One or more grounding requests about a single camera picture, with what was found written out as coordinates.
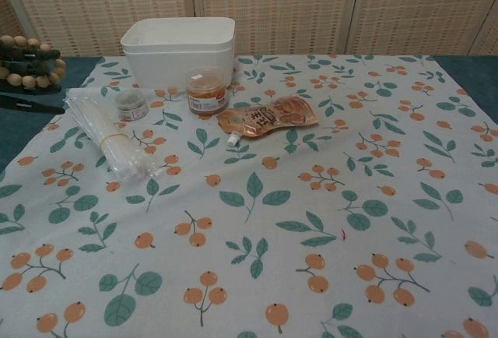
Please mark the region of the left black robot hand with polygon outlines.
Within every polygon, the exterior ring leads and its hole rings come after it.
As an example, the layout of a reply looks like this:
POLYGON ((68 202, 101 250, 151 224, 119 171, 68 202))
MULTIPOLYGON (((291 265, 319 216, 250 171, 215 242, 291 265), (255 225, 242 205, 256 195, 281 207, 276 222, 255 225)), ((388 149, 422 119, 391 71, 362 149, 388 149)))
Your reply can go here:
POLYGON ((20 98, 61 91, 66 63, 61 52, 35 38, 1 36, 1 108, 42 114, 64 114, 65 109, 20 98))

